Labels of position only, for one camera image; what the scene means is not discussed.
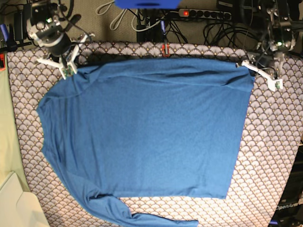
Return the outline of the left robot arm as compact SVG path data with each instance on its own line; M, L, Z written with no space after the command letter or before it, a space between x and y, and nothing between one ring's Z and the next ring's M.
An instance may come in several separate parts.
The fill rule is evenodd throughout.
M270 69L271 61L280 61L295 45L294 31L286 0L240 0L239 13L243 24L254 32L257 47L250 62L261 69Z

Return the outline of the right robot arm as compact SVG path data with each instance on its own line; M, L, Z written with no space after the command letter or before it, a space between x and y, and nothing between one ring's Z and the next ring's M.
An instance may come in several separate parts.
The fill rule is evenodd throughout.
M39 47L46 48L54 57L74 61L79 53L80 44L72 41L67 32L81 19L81 15L71 15L74 1L70 1L67 15L65 5L49 0L34 0L26 28L30 39Z

